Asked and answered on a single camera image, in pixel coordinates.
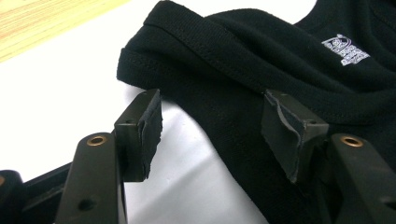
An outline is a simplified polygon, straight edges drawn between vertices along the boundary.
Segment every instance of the white logo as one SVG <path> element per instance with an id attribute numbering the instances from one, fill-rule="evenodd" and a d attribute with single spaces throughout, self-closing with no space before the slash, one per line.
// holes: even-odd
<path id="1" fill-rule="evenodd" d="M 350 63 L 356 64 L 361 60 L 370 57 L 368 53 L 356 48 L 354 45 L 351 45 L 351 43 L 352 41 L 343 35 L 337 35 L 337 37 L 322 42 L 326 48 L 344 58 L 341 61 L 343 66 Z"/>

